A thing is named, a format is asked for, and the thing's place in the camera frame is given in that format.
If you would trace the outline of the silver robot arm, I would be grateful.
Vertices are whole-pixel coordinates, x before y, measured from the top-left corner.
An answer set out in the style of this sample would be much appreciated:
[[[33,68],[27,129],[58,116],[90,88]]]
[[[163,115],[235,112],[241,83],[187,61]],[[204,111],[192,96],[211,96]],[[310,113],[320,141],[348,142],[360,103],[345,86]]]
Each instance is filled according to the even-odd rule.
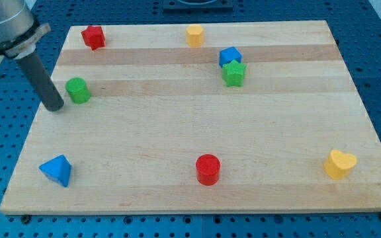
[[[0,0],[0,56],[25,58],[49,31],[50,25],[39,23],[25,0]]]

